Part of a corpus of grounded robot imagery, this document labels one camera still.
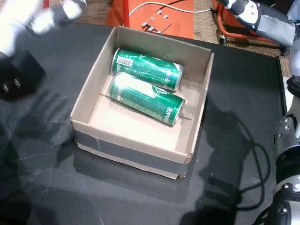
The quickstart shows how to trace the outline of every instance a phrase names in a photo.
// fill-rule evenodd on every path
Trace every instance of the wheel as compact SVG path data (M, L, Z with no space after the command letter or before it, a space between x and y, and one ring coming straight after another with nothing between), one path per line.
M227 42L227 37L224 35L221 35L221 37L219 38L219 43L220 45L223 45Z

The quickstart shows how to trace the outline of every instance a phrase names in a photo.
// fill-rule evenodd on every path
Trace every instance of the can lid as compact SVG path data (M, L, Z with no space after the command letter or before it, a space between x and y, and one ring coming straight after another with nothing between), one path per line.
M179 108L178 108L178 113L177 113L177 115L176 115L176 117L175 117L175 119L174 119L174 121L173 121L172 126L174 126L175 123L177 122L177 120L179 119L180 113L181 113L181 111L182 111L182 108L183 108L185 102L186 102L186 101L183 99L182 103L180 104L180 106L179 106Z
M180 71L179 71L179 75L178 75L178 79L177 79L177 82L176 82L176 86L175 86L175 88L174 88L174 91L177 91L178 88L179 88L179 84L180 84L180 82L181 82L182 74L183 74L183 69L184 69L184 67L183 67L182 65L180 65L180 64L177 64L177 65L178 65L178 67L180 68Z
M113 55L113 59L112 59L112 63L111 63L111 73L113 72L113 63L114 63L114 60L116 59L116 56L117 56L117 53L119 50L120 50L120 48L118 48Z

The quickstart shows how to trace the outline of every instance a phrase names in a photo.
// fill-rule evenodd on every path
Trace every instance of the green can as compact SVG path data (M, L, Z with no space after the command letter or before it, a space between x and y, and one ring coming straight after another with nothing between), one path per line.
M113 79L110 96L138 111L174 126L185 100L124 72Z
M118 49L112 60L112 72L126 72L155 86L177 91L183 66L125 49Z

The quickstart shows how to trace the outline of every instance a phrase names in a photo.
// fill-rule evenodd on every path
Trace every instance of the open cardboard box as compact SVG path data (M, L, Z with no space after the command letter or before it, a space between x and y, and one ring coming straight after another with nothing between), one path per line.
M186 104L175 126L108 97L111 63L117 48L184 66L175 94L183 97ZM71 113L78 147L172 179L184 177L198 137L212 62L209 49L143 31L114 28Z

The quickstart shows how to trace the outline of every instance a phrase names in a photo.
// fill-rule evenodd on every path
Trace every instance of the black table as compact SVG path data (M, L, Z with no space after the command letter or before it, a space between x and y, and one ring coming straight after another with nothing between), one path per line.
M273 134L284 114L277 60L178 38L210 48L215 59L193 162L185 179L171 180L94 156L72 141L69 114L111 29L71 24L41 40L18 40L47 77L36 94L0 101L2 220L252 224L275 186Z

